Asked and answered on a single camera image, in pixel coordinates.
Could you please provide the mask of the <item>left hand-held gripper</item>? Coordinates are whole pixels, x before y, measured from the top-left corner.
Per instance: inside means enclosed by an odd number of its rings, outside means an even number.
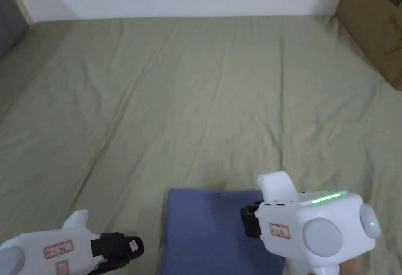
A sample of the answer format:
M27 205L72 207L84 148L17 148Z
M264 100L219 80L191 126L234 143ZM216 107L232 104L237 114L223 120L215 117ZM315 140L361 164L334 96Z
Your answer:
M88 230L87 220L88 211L78 210L61 229L23 233L4 242L0 246L0 273L87 275L93 271L100 275L123 268L144 254L144 243L138 236L94 234Z

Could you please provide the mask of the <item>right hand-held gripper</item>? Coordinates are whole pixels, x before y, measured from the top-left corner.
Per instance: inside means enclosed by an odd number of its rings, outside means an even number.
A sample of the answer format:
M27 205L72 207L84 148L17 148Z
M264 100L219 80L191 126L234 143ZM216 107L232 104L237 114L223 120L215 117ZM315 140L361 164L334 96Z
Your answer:
M298 192L284 171L259 175L257 184L263 201L240 209L245 235L302 275L338 275L341 263L371 251L382 234L374 209L357 193Z

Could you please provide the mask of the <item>person's right hand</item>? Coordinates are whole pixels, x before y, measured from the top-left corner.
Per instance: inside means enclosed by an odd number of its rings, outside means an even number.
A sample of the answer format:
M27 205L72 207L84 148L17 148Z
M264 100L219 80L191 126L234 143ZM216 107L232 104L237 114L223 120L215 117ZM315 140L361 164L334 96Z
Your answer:
M364 275L363 267L356 258L340 264L340 275Z

